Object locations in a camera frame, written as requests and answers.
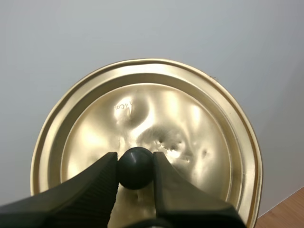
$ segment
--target black ball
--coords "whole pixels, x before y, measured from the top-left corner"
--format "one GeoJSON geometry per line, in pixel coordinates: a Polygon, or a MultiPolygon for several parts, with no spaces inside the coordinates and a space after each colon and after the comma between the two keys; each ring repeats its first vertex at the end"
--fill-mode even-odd
{"type": "Polygon", "coordinates": [[[127,189],[138,190],[153,179],[153,155],[143,147],[128,149],[118,160],[118,181],[127,189]]]}

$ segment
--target metal can lid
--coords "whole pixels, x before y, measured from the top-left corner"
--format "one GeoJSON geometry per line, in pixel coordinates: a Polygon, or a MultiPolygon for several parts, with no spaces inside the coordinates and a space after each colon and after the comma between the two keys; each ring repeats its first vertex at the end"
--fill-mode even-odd
{"type": "MultiPolygon", "coordinates": [[[[114,63],[77,82],[42,127],[31,193],[74,177],[107,152],[121,156],[135,146],[164,152],[182,177],[230,202],[254,226],[262,161],[249,120],[213,78],[165,59],[114,63]]],[[[119,186],[109,227],[154,216],[151,186],[119,186]]]]}

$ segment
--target white backdrop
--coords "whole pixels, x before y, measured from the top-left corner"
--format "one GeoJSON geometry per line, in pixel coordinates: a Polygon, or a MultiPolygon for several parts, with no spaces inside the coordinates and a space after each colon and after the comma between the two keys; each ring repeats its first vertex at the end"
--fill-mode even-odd
{"type": "Polygon", "coordinates": [[[29,196],[40,128],[106,64],[194,66],[238,100],[264,163],[260,214],[304,185],[303,0],[0,0],[0,204],[29,196]]]}

